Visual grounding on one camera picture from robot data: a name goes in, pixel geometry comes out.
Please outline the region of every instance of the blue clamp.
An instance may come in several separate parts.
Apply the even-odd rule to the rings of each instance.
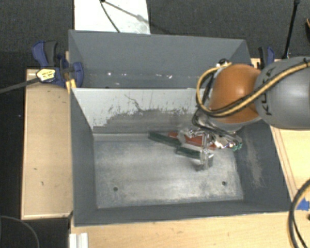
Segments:
[[[50,83],[58,85],[60,87],[66,87],[67,79],[64,78],[65,73],[70,73],[76,80],[76,86],[81,87],[84,79],[84,70],[80,62],[73,63],[72,67],[69,67],[69,62],[63,54],[56,55],[56,41],[38,41],[32,46],[32,55],[34,59],[40,64],[40,67],[55,70],[55,80]]]

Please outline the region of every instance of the gray bin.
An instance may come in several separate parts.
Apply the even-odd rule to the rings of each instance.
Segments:
[[[250,63],[243,40],[69,32],[83,88],[71,95],[76,226],[288,210],[271,131],[244,127],[241,150],[209,170],[147,138],[191,124],[198,76],[221,58]]]

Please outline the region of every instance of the wooden board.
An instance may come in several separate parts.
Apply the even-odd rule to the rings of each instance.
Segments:
[[[27,79],[36,70],[27,71]],[[60,218],[72,211],[69,96],[36,83],[26,88],[21,218]]]

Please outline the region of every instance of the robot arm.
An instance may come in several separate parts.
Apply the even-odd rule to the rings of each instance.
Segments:
[[[198,127],[234,136],[262,119],[277,128],[310,129],[310,58],[281,60],[262,71],[225,64],[216,73],[202,100],[199,89],[207,76],[198,82],[199,109],[193,119]]]

